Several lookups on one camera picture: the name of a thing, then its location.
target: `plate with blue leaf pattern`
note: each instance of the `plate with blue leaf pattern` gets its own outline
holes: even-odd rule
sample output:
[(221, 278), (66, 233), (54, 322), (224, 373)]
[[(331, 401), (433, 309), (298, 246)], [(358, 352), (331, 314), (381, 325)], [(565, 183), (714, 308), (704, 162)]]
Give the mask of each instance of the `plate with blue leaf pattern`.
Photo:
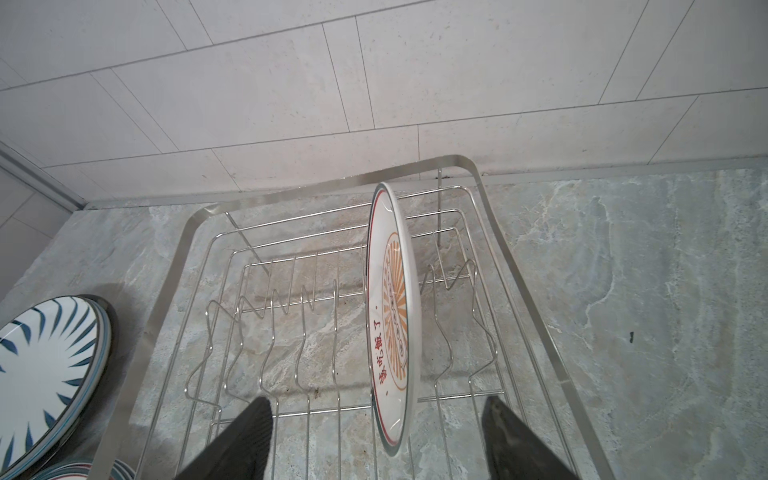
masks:
[(35, 305), (0, 329), (0, 480), (33, 465), (74, 425), (110, 344), (109, 316), (78, 296)]

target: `dish rack frame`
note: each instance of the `dish rack frame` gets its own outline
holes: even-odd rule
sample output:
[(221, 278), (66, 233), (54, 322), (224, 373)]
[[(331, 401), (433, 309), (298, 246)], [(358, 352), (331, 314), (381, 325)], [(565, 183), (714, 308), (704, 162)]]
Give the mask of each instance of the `dish rack frame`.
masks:
[[(448, 167), (463, 168), (468, 173), (470, 173), (471, 176), (474, 178), (475, 187), (477, 188), (477, 193), (480, 196), (480, 200), (481, 200), (480, 204), (482, 205), (482, 209), (484, 210), (484, 213), (486, 216), (485, 219), (483, 219), (481, 215), (481, 210), (480, 210), (480, 207), (478, 207), (478, 202), (475, 200), (474, 194), (468, 188), (461, 187), (458, 185), (448, 186), (448, 187), (442, 186), (441, 184), (442, 169), (448, 168)], [(220, 238), (223, 235), (231, 235), (231, 234), (236, 234), (237, 236), (239, 236), (246, 246), (245, 248), (234, 252), (232, 255), (234, 255), (235, 253), (250, 252), (253, 254), (253, 257), (256, 259), (256, 261), (248, 263), (243, 268), (243, 273), (240, 275), (240, 282), (237, 286), (237, 291), (238, 291), (237, 304), (233, 308), (233, 311), (232, 309), (228, 310), (227, 308), (224, 307), (224, 305), (222, 305), (222, 294), (224, 291), (224, 286), (227, 282), (227, 277), (229, 273), (229, 264), (227, 265), (227, 272), (225, 272), (225, 274), (223, 275), (222, 284), (220, 288), (220, 295), (218, 296), (218, 300), (210, 300), (210, 302), (208, 302), (207, 304), (207, 308), (205, 309), (206, 326), (207, 326), (207, 347), (204, 353), (204, 357), (202, 358), (202, 361), (187, 377), (187, 386), (184, 388), (184, 394), (190, 400), (190, 403), (191, 403), (191, 411), (190, 411), (189, 422), (187, 423), (186, 435), (182, 440), (182, 448), (181, 448), (180, 458), (177, 464), (177, 472), (184, 462), (184, 456), (185, 456), (184, 454), (187, 448), (187, 442), (190, 434), (190, 427), (191, 427), (193, 417), (195, 415), (196, 406), (208, 405), (209, 407), (211, 407), (211, 410), (212, 410), (210, 423), (208, 425), (208, 432), (207, 432), (207, 439), (206, 439), (206, 444), (207, 444), (215, 436), (215, 434), (218, 433), (222, 425), (226, 425), (228, 422), (232, 421), (232, 418), (222, 417), (223, 408), (222, 408), (222, 403), (220, 401), (222, 392), (235, 399), (242, 400), (243, 402), (249, 402), (250, 400), (252, 400), (252, 399), (249, 400), (247, 398), (239, 396), (233, 391), (231, 391), (233, 386), (230, 383), (230, 377), (232, 374), (233, 367), (237, 364), (237, 360), (240, 358), (240, 354), (243, 351), (244, 337), (243, 337), (242, 315), (244, 313), (255, 313), (261, 319), (268, 319), (271, 316), (271, 326), (272, 326), (271, 344), (269, 346), (269, 349), (266, 352), (266, 356), (263, 359), (263, 363), (262, 363), (261, 370), (259, 372), (259, 377), (258, 377), (258, 384), (260, 387), (260, 391), (262, 393), (266, 393), (276, 405), (276, 411), (274, 413), (274, 430), (273, 430), (273, 441), (272, 441), (273, 446), (271, 447), (272, 450), (270, 451), (271, 478), (274, 478), (274, 473), (275, 473), (276, 462), (274, 461), (274, 456), (276, 455), (276, 444), (277, 444), (276, 438), (280, 434), (280, 430), (279, 430), (280, 420), (286, 417), (295, 417), (295, 416), (306, 417), (306, 441), (305, 441), (306, 450), (304, 453), (304, 458), (305, 458), (304, 478), (309, 478), (310, 418), (313, 415), (324, 415), (324, 414), (333, 414), (333, 413), (336, 413), (336, 419), (337, 419), (336, 433), (338, 435), (338, 456), (339, 456), (339, 461), (337, 462), (338, 478), (342, 478), (342, 462), (340, 458), (341, 449), (342, 449), (341, 414), (342, 412), (352, 412), (356, 410), (372, 409), (372, 406), (370, 402), (358, 404), (358, 405), (342, 406), (341, 395), (339, 393), (339, 386), (336, 383), (336, 354), (337, 354), (336, 343), (337, 343), (337, 333), (338, 333), (337, 312), (339, 309), (339, 300), (342, 298), (347, 299), (347, 298), (353, 298), (353, 297), (361, 297), (362, 301), (364, 302), (365, 301), (364, 299), (367, 297), (366, 293), (363, 290), (348, 291), (344, 293), (340, 291), (340, 285), (338, 280), (339, 279), (338, 265), (339, 265), (339, 257), (342, 254), (349, 254), (354, 252), (359, 253), (360, 258), (364, 262), (365, 261), (364, 259), (366, 258), (365, 256), (366, 245), (364, 244), (364, 241), (363, 241), (362, 243), (359, 243), (357, 245), (348, 246), (344, 248), (337, 247), (337, 248), (328, 248), (325, 250), (321, 249), (321, 250), (315, 250), (314, 253), (293, 254), (292, 256), (281, 257), (281, 258), (271, 258), (266, 261), (261, 260), (258, 254), (258, 249), (261, 247), (273, 246), (280, 243), (298, 242), (301, 240), (305, 240), (307, 238), (321, 237), (323, 235), (327, 235), (331, 233), (342, 233), (342, 232), (351, 231), (351, 230), (367, 229), (367, 224), (351, 225), (351, 226), (347, 226), (339, 229), (332, 229), (332, 230), (323, 231), (323, 232), (311, 233), (306, 236), (291, 237), (291, 238), (283, 239), (277, 242), (272, 242), (266, 245), (254, 246), (251, 244), (251, 242), (249, 241), (245, 233), (248, 232), (249, 230), (263, 227), (266, 224), (250, 225), (250, 226), (242, 227), (238, 225), (238, 223), (235, 221), (235, 219), (231, 215), (231, 212), (252, 208), (252, 207), (276, 204), (279, 202), (284, 202), (289, 200), (301, 200), (301, 199), (309, 198), (309, 197), (320, 195), (320, 194), (329, 194), (332, 192), (337, 192), (338, 190), (345, 190), (352, 187), (359, 187), (359, 186), (368, 185), (368, 184), (375, 185), (381, 181), (391, 181), (400, 177), (419, 174), (419, 173), (428, 172), (432, 170), (438, 171), (437, 188), (428, 189), (423, 192), (401, 195), (399, 196), (399, 199), (405, 200), (405, 199), (415, 198), (423, 195), (437, 196), (437, 210), (429, 211), (429, 212), (421, 212), (419, 214), (408, 216), (408, 218), (415, 219), (415, 218), (434, 217), (436, 219), (436, 223), (435, 223), (436, 228), (432, 228), (424, 232), (417, 232), (413, 234), (412, 237), (414, 238), (429, 237), (430, 239), (432, 239), (431, 243), (433, 243), (435, 247), (438, 262), (434, 265), (432, 264), (428, 265), (427, 272), (423, 275), (422, 278), (420, 278), (421, 280), (420, 286), (421, 286), (422, 294), (429, 295), (428, 286), (431, 286), (432, 300), (433, 300), (431, 311), (427, 311), (428, 309), (424, 309), (425, 312), (424, 312), (423, 322), (428, 322), (428, 321), (435, 322), (436, 326), (439, 329), (439, 332), (442, 334), (442, 337), (445, 340), (445, 343), (447, 344), (447, 348), (449, 352), (449, 364), (445, 367), (444, 370), (442, 370), (442, 372), (437, 376), (437, 378), (435, 378), (434, 385), (433, 385), (434, 395), (420, 397), (419, 402), (420, 403), (434, 402), (437, 408), (439, 424), (440, 424), (440, 432), (442, 434), (442, 444), (444, 445), (445, 461), (447, 463), (449, 478), (453, 478), (453, 475), (452, 475), (452, 467), (451, 467), (451, 459), (449, 455), (448, 442), (446, 440), (446, 434), (445, 434), (445, 421), (443, 419), (444, 415), (442, 412), (442, 405), (441, 405), (442, 402), (454, 400), (454, 399), (471, 399), (472, 405), (474, 408), (475, 421), (477, 422), (478, 429), (480, 429), (480, 418), (479, 418), (477, 399), (476, 399), (477, 396), (500, 395), (502, 396), (502, 398), (505, 399), (505, 401), (510, 406), (512, 406), (510, 399), (514, 398), (517, 401), (516, 411), (522, 417), (523, 421), (526, 422), (525, 409), (523, 408), (520, 392), (518, 391), (518, 387), (515, 382), (513, 368), (509, 361), (508, 352), (506, 351), (505, 344), (503, 341), (501, 341), (502, 335), (499, 330), (500, 319), (498, 318), (498, 314), (495, 312), (495, 309), (493, 307), (492, 296), (490, 296), (488, 293), (488, 287), (487, 287), (488, 284), (486, 282), (486, 275), (483, 272), (483, 267), (478, 262), (478, 255), (475, 250), (475, 241), (469, 232), (469, 226), (467, 224), (466, 215), (461, 210), (457, 211), (457, 209), (443, 209), (441, 205), (442, 195), (445, 192), (449, 190), (459, 189), (459, 190), (463, 190), (463, 193), (467, 195), (469, 202), (472, 205), (473, 211), (470, 211), (470, 214), (476, 215), (476, 221), (480, 226), (480, 233), (482, 235), (481, 242), (485, 242), (486, 246), (488, 247), (488, 252), (492, 259), (493, 266), (495, 267), (495, 270), (496, 270), (495, 273), (498, 274), (498, 277), (501, 280), (501, 284), (504, 290), (506, 300), (508, 302), (508, 306), (511, 309), (511, 313), (513, 317), (515, 318), (518, 331), (521, 334), (521, 339), (525, 344), (525, 348), (528, 353), (528, 358), (531, 361), (533, 370), (535, 371), (535, 375), (541, 387), (541, 391), (543, 393), (545, 402), (547, 403), (549, 414), (554, 422), (554, 426), (556, 428), (558, 438), (560, 440), (560, 443), (564, 451), (564, 461), (566, 465), (569, 465), (571, 467), (571, 470), (576, 472), (577, 475), (579, 474), (578, 463), (574, 459), (574, 455), (571, 451), (569, 442), (566, 439), (566, 435), (564, 433), (561, 420), (558, 418), (558, 413), (556, 411), (555, 406), (553, 405), (553, 401), (548, 391), (547, 383), (543, 378), (541, 367), (538, 364), (538, 360), (536, 358), (535, 352), (533, 350), (533, 347), (531, 346), (531, 340), (528, 338), (526, 328), (521, 319), (521, 313), (516, 304), (515, 295), (513, 294), (511, 287), (508, 281), (506, 280), (507, 273), (510, 274), (513, 280), (515, 281), (518, 294), (522, 298), (525, 308), (528, 311), (529, 318), (533, 323), (536, 329), (536, 332), (538, 333), (538, 339), (541, 341), (541, 344), (544, 347), (544, 350), (551, 364), (551, 368), (554, 370), (554, 374), (557, 377), (557, 381), (562, 388), (565, 400), (567, 401), (568, 407), (571, 410), (571, 414), (573, 416), (575, 424), (578, 427), (578, 432), (581, 435), (582, 439), (584, 440), (584, 444), (588, 450), (589, 456), (594, 465), (594, 470), (596, 471), (597, 475), (601, 480), (613, 480), (614, 473), (612, 472), (610, 464), (607, 461), (607, 457), (604, 453), (604, 450), (601, 447), (597, 434), (591, 424), (591, 421), (586, 412), (584, 404), (579, 398), (578, 392), (575, 388), (574, 383), (571, 380), (570, 374), (568, 373), (565, 367), (564, 361), (561, 358), (558, 348), (554, 344), (554, 341), (551, 338), (543, 319), (541, 318), (541, 314), (539, 313), (538, 308), (533, 300), (533, 297), (530, 294), (526, 286), (525, 280), (517, 266), (517, 263), (515, 262), (515, 259), (511, 254), (511, 251), (505, 241), (502, 230), (498, 225), (498, 221), (496, 220), (496, 216), (489, 202), (488, 194), (485, 190), (485, 186), (482, 183), (482, 179), (479, 175), (478, 169), (472, 161), (470, 161), (468, 158), (463, 157), (461, 155), (447, 155), (443, 157), (436, 157), (436, 158), (418, 161), (418, 162), (414, 162), (411, 164), (406, 164), (398, 167), (391, 167), (391, 168), (379, 170), (379, 171), (368, 173), (368, 174), (357, 175), (355, 177), (345, 177), (338, 180), (322, 182), (320, 184), (315, 184), (308, 187), (299, 187), (292, 190), (285, 190), (285, 191), (276, 192), (273, 194), (264, 194), (258, 197), (253, 197), (253, 198), (248, 198), (243, 200), (235, 200), (231, 202), (212, 204), (208, 207), (204, 207), (200, 209), (195, 214), (193, 214), (184, 226), (184, 230), (181, 234), (179, 244), (176, 249), (176, 253), (174, 254), (174, 258), (172, 259), (170, 269), (163, 283), (163, 286), (161, 287), (161, 290), (158, 294), (156, 303), (154, 304), (154, 307), (150, 313), (150, 317), (145, 326), (143, 335), (141, 337), (141, 341), (137, 346), (136, 352), (134, 354), (134, 360), (127, 372), (126, 379), (123, 383), (123, 386), (121, 387), (121, 392), (120, 392), (120, 395), (118, 396), (118, 401), (115, 406), (112, 417), (110, 418), (107, 428), (101, 438), (101, 442), (98, 446), (98, 450), (96, 452), (96, 456), (93, 462), (93, 468), (91, 469), (91, 472), (88, 475), (89, 480), (104, 480), (108, 477), (108, 472), (112, 466), (112, 463), (114, 462), (114, 459), (117, 456), (118, 449), (120, 448), (121, 441), (124, 437), (124, 434), (128, 429), (128, 420), (130, 418), (131, 411), (133, 410), (134, 404), (136, 402), (142, 380), (144, 379), (144, 374), (146, 373), (147, 368), (149, 366), (150, 358), (154, 351), (155, 343), (157, 342), (157, 338), (160, 334), (161, 327), (163, 326), (163, 322), (170, 308), (171, 301), (179, 286), (180, 278), (184, 271), (185, 263), (187, 262), (187, 257), (190, 252), (194, 235), (197, 229), (205, 220), (207, 220), (210, 217), (213, 217), (214, 215), (221, 215), (221, 214), (227, 217), (227, 219), (231, 223), (234, 230), (229, 230), (226, 232), (219, 233), (211, 240), (211, 242), (208, 245), (203, 266), (200, 267), (200, 270), (198, 273), (197, 284), (194, 287), (194, 291), (191, 298), (189, 299), (187, 312), (184, 314), (184, 319), (182, 321), (182, 325), (178, 333), (178, 338), (176, 343), (174, 344), (174, 350), (170, 358), (170, 364), (167, 368), (160, 398), (157, 401), (157, 408), (154, 411), (154, 416), (152, 418), (150, 430), (147, 435), (147, 440), (144, 443), (144, 449), (136, 468), (136, 471), (137, 471), (136, 478), (141, 477), (141, 473), (143, 472), (143, 469), (144, 469), (144, 460), (147, 453), (147, 448), (152, 439), (153, 431), (157, 425), (158, 416), (160, 415), (160, 410), (163, 405), (164, 397), (168, 389), (170, 376), (174, 369), (174, 362), (176, 361), (177, 354), (179, 353), (182, 336), (187, 327), (187, 321), (190, 318), (190, 311), (192, 310), (193, 301), (195, 300), (195, 296), (197, 295), (197, 290), (203, 276), (205, 263), (207, 262), (210, 255), (211, 247), (217, 238)], [(351, 205), (347, 207), (324, 210), (320, 212), (315, 212), (313, 214), (288, 217), (283, 220), (269, 222), (269, 225), (290, 222), (292, 220), (304, 219), (307, 217), (320, 217), (324, 214), (338, 213), (344, 210), (366, 209), (366, 208), (369, 208), (369, 205), (370, 205), (370, 202), (368, 202), (367, 204), (356, 204), (356, 205)], [(456, 236), (458, 237), (459, 243), (461, 243), (462, 236), (455, 227), (442, 228), (441, 221), (446, 214), (461, 215), (464, 222), (465, 234), (468, 238), (468, 246), (465, 246), (463, 243), (460, 246), (460, 251), (462, 252), (463, 259), (461, 261), (461, 265), (458, 271), (455, 271), (455, 268), (453, 269), (454, 273), (448, 273), (443, 265), (443, 260), (440, 253), (441, 237), (455, 233)], [(491, 228), (492, 237), (488, 235), (485, 221), (488, 222), (488, 225)], [(497, 256), (496, 247), (502, 254), (502, 257), (504, 260), (503, 262), (500, 261)], [(466, 251), (470, 251), (472, 253), (472, 256), (467, 257), (465, 253)], [(333, 282), (332, 294), (322, 295), (318, 297), (316, 295), (318, 258), (332, 256), (334, 254), (336, 255), (337, 268), (336, 268), (336, 280)], [(289, 262), (289, 264), (293, 265), (293, 269), (295, 269), (296, 262), (298, 260), (311, 261), (312, 259), (314, 259), (314, 262), (315, 262), (315, 271), (314, 271), (315, 280), (312, 285), (311, 297), (310, 297), (309, 290), (304, 285), (302, 285), (298, 299), (297, 300), (294, 299), (296, 295), (293, 295), (293, 271), (290, 277), (291, 281), (290, 281), (290, 286), (288, 289), (288, 297), (286, 301), (284, 301), (285, 297), (281, 298), (276, 290), (274, 290), (272, 293), (269, 292), (270, 285), (271, 285), (271, 278), (272, 278), (271, 272), (273, 271), (273, 267), (276, 264)], [(263, 300), (263, 305), (254, 306), (253, 305), (254, 302), (251, 302), (250, 300), (247, 299), (247, 296), (243, 294), (243, 290), (247, 288), (247, 279), (245, 279), (246, 271), (248, 269), (258, 269), (258, 268), (263, 269), (263, 272), (267, 275), (268, 280), (266, 284), (265, 293), (260, 297)], [(364, 268), (361, 268), (360, 286), (362, 288), (364, 288), (364, 286), (367, 284), (365, 280), (366, 279), (364, 278)], [(476, 325), (480, 329), (482, 329), (482, 332), (485, 334), (485, 338), (488, 344), (488, 351), (491, 354), (492, 359), (486, 364), (482, 365), (480, 369), (474, 371), (468, 376), (469, 392), (441, 395), (439, 392), (439, 380), (444, 374), (446, 374), (446, 372), (448, 372), (451, 369), (451, 365), (453, 364), (454, 357), (453, 357), (451, 342), (449, 341), (449, 338), (446, 336), (445, 331), (443, 330), (441, 323), (439, 322), (438, 304), (437, 304), (435, 295), (438, 290), (439, 284), (442, 284), (442, 286), (445, 287), (445, 290), (450, 290), (451, 288), (453, 288), (453, 286), (457, 284), (459, 280), (468, 281), (468, 284), (471, 287), (471, 291), (472, 291), (471, 302), (470, 302), (471, 311), (472, 311), (471, 317), (475, 321)], [(488, 321), (488, 319), (485, 318), (484, 308), (482, 306), (482, 298), (485, 299), (484, 305), (488, 307), (488, 309), (485, 311), (490, 314), (489, 315), (490, 322)], [(331, 364), (331, 376), (333, 378), (333, 385), (336, 387), (336, 407), (330, 408), (330, 409), (328, 408), (312, 409), (311, 408), (311, 400), (312, 400), (310, 398), (311, 391), (310, 389), (301, 385), (302, 379), (300, 378), (299, 364), (300, 364), (301, 356), (303, 354), (304, 345), (306, 342), (306, 323), (304, 321), (305, 309), (308, 307), (309, 309), (314, 311), (315, 304), (317, 302), (331, 302), (333, 305), (333, 308), (332, 308), (333, 355), (332, 355), (332, 364)], [(275, 313), (279, 313), (282, 310), (282, 313), (287, 315), (292, 306), (294, 307), (298, 306), (298, 308), (300, 308), (302, 327), (303, 327), (303, 339), (301, 341), (298, 357), (296, 358), (293, 379), (295, 381), (295, 385), (298, 389), (298, 392), (306, 396), (306, 409), (297, 410), (295, 412), (281, 412), (280, 396), (277, 395), (275, 392), (273, 392), (270, 389), (270, 387), (265, 385), (265, 382), (263, 381), (263, 377), (264, 377), (265, 366), (267, 365), (267, 361), (269, 359), (270, 353), (272, 352), (272, 349), (275, 345), (275, 337), (276, 337)], [(217, 319), (220, 317), (220, 314), (222, 317), (225, 317), (228, 320), (230, 320), (230, 334), (227, 340), (227, 347), (223, 355), (224, 362), (221, 366), (220, 375), (218, 376), (218, 386), (216, 389), (217, 392), (216, 392), (215, 398), (205, 399), (205, 398), (202, 398), (202, 395), (200, 394), (200, 387), (201, 387), (201, 383), (203, 382), (204, 371), (206, 368), (207, 360), (210, 357), (210, 354), (214, 345), (214, 338), (213, 338), (214, 330), (216, 327)], [(240, 339), (240, 342), (239, 342), (239, 345), (237, 344), (237, 341), (234, 343), (235, 350), (237, 352), (235, 353), (234, 361), (230, 363), (229, 368), (227, 368), (227, 364), (228, 364), (227, 359), (230, 354), (230, 349), (233, 345), (233, 342), (232, 342), (233, 332), (239, 333), (238, 338)], [(501, 359), (503, 360), (503, 363), (501, 363), (501, 365), (499, 362), (499, 353), (501, 353)], [(368, 355), (368, 358), (369, 358), (369, 374), (370, 374), (370, 372), (372, 371), (370, 355)], [(475, 390), (477, 386), (476, 384), (473, 383), (473, 377), (492, 366), (496, 371), (500, 388), (497, 388), (497, 389), (481, 388), (480, 390)], [(508, 374), (507, 378), (511, 380), (511, 386), (514, 393), (514, 396), (512, 397), (510, 396), (510, 391), (505, 385), (505, 380), (504, 380), (505, 377), (502, 374), (502, 370)], [(190, 381), (195, 376), (195, 374), (198, 374), (197, 386), (196, 388), (192, 389), (190, 387)], [(373, 414), (370, 415), (370, 419), (371, 419), (371, 435), (373, 437), (373, 442), (375, 444), (376, 437), (378, 436), (377, 435), (378, 432), (376, 431), (375, 419), (373, 418)], [(372, 452), (373, 452), (373, 475), (374, 475), (374, 478), (378, 478), (378, 466), (377, 466), (377, 456), (376, 456), (375, 446), (372, 449)], [(408, 453), (410, 455), (410, 473), (411, 473), (411, 476), (413, 476), (415, 469), (413, 465), (410, 441), (408, 445)]]

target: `orange sunburst pattern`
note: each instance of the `orange sunburst pattern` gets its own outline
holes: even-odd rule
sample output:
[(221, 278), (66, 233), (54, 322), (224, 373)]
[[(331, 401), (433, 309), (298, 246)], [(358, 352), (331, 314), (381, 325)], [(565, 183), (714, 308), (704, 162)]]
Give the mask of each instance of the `orange sunburst pattern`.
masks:
[(384, 346), (389, 368), (397, 388), (404, 390), (408, 383), (408, 311), (406, 277), (402, 269), (402, 253), (397, 233), (389, 236), (384, 251), (382, 310)]

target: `plate rim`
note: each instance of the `plate rim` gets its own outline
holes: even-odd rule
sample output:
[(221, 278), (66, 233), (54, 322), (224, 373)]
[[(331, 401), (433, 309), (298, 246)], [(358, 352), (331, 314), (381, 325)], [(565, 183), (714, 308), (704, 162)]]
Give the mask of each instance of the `plate rim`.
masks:
[[(379, 195), (381, 195), (382, 192), (386, 192), (387, 196), (389, 197), (389, 202), (392, 205), (392, 213), (395, 217), (395, 226), (397, 229), (398, 237), (401, 238), (400, 240), (400, 251), (402, 256), (402, 269), (404, 273), (411, 272), (412, 275), (404, 274), (404, 280), (405, 280), (405, 289), (406, 289), (406, 312), (408, 313), (408, 382), (406, 383), (406, 404), (403, 408), (403, 427), (400, 431), (400, 437), (397, 440), (397, 443), (395, 445), (389, 443), (389, 440), (386, 438), (386, 434), (384, 433), (384, 430), (382, 429), (381, 425), (381, 419), (379, 417), (379, 408), (378, 408), (378, 398), (376, 396), (376, 382), (373, 378), (373, 370), (372, 370), (372, 350), (371, 350), (371, 334), (370, 334), (370, 311), (369, 311), (369, 268), (370, 268), (370, 255), (371, 250), (367, 246), (370, 245), (371, 240), (371, 233), (372, 233), (372, 220), (373, 220), (373, 213), (374, 208), (376, 207), (376, 202), (379, 199)], [(371, 406), (374, 412), (374, 415), (376, 417), (376, 426), (379, 430), (379, 437), (382, 441), (382, 445), (389, 454), (389, 456), (395, 456), (399, 453), (401, 447), (402, 447), (402, 441), (403, 439), (407, 439), (410, 435), (410, 423), (412, 421), (412, 417), (415, 411), (415, 402), (416, 402), (416, 388), (418, 385), (418, 382), (416, 382), (413, 378), (418, 374), (419, 372), (419, 366), (417, 363), (421, 362), (421, 349), (419, 348), (419, 345), (421, 343), (421, 339), (418, 338), (415, 341), (412, 341), (411, 333), (414, 332), (414, 330), (419, 331), (419, 337), (421, 333), (421, 293), (419, 292), (419, 281), (417, 277), (417, 274), (415, 272), (415, 260), (413, 255), (413, 248), (411, 245), (411, 237), (410, 233), (408, 231), (408, 227), (406, 226), (406, 218), (403, 216), (402, 211), (400, 210), (400, 206), (397, 201), (397, 196), (395, 195), (395, 192), (392, 190), (392, 188), (387, 184), (386, 182), (381, 182), (378, 185), (376, 185), (376, 189), (373, 191), (373, 201), (371, 202), (371, 211), (369, 213), (368, 218), (368, 236), (367, 236), (367, 246), (366, 246), (366, 269), (365, 269), (365, 289), (366, 289), (366, 343), (368, 346), (368, 365), (369, 365), (369, 377), (371, 379)], [(416, 278), (416, 285), (412, 285), (413, 279)], [(412, 326), (415, 326), (416, 324), (419, 324), (419, 328), (415, 329), (412, 328)]]
[(28, 468), (30, 468), (36, 461), (38, 461), (40, 458), (42, 458), (43, 455), (45, 455), (48, 450), (50, 450), (55, 443), (68, 431), (69, 427), (71, 427), (72, 422), (76, 420), (79, 415), (84, 410), (85, 406), (88, 404), (88, 400), (93, 396), (93, 393), (96, 389), (96, 386), (98, 385), (98, 381), (101, 379), (102, 375), (104, 374), (104, 369), (106, 367), (106, 360), (108, 358), (108, 354), (111, 347), (111, 320), (109, 318), (109, 315), (106, 314), (106, 311), (101, 308), (100, 305), (98, 305), (96, 302), (84, 298), (79, 295), (61, 295), (49, 298), (47, 300), (44, 300), (42, 302), (38, 302), (35, 305), (27, 308), (23, 312), (19, 313), (14, 318), (18, 318), (19, 315), (28, 312), (32, 308), (35, 308), (36, 306), (42, 305), (43, 303), (50, 302), (52, 300), (59, 300), (59, 299), (79, 299), (84, 302), (86, 302), (93, 310), (94, 314), (96, 316), (97, 322), (96, 322), (96, 338), (98, 339), (96, 343), (96, 347), (94, 349), (94, 356), (96, 352), (98, 351), (98, 358), (95, 362), (91, 362), (88, 365), (88, 370), (85, 373), (85, 376), (83, 378), (88, 378), (90, 375), (91, 378), (88, 381), (87, 385), (82, 386), (76, 393), (75, 396), (72, 398), (71, 404), (74, 404), (74, 406), (70, 407), (68, 406), (62, 413), (62, 417), (56, 420), (56, 423), (53, 427), (51, 427), (32, 447), (31, 450), (28, 452), (25, 452), (25, 454), (20, 457), (16, 462), (14, 462), (12, 465), (8, 467), (8, 470), (4, 471), (0, 474), (0, 480), (10, 480), (11, 478), (14, 478), (16, 475), (19, 475), (22, 472), (25, 472)]

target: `dish rack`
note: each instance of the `dish rack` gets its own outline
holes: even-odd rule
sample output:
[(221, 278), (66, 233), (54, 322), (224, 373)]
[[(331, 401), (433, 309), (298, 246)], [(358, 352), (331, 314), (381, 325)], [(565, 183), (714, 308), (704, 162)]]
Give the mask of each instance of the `dish rack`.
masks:
[[(468, 170), (476, 185), (442, 185), (439, 169), (451, 166)], [(341, 204), (316, 211), (296, 200), (354, 185), (373, 184), (372, 191), (381, 180), (428, 170), (439, 172), (436, 187), (398, 196), (422, 293), (422, 378), (407, 447), (389, 457), (372, 415), (366, 346), (370, 195), (351, 204), (344, 204), (350, 196), (338, 197)], [(280, 215), (274, 212), (280, 206), (301, 211)], [(439, 157), (201, 210), (185, 228), (148, 321), (151, 347), (192, 236), (217, 214), (220, 230), (195, 260), (197, 278), (137, 478), (174, 476), (257, 396), (273, 405), (265, 478), (487, 478), (480, 415), (490, 395), (504, 400), (578, 476), (613, 478), (545, 327), (542, 335), (541, 317), (471, 161)], [(270, 215), (274, 219), (265, 220)], [(97, 462), (110, 465), (117, 454), (127, 407), (150, 362), (152, 350), (144, 348), (134, 357), (89, 478), (98, 478)], [(173, 455), (158, 447), (169, 443)]]

